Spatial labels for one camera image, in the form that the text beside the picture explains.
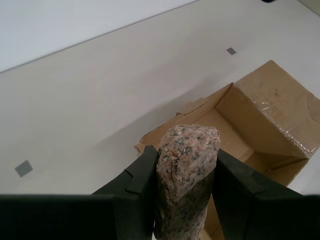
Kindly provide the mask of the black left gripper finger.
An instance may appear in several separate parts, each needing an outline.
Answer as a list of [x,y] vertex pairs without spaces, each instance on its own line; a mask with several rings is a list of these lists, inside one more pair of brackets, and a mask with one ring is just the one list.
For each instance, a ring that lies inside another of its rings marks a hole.
[[220,149],[213,200],[226,240],[318,240],[320,197],[302,195]]
[[155,223],[157,150],[149,145],[91,195],[0,197],[3,240],[150,240]]

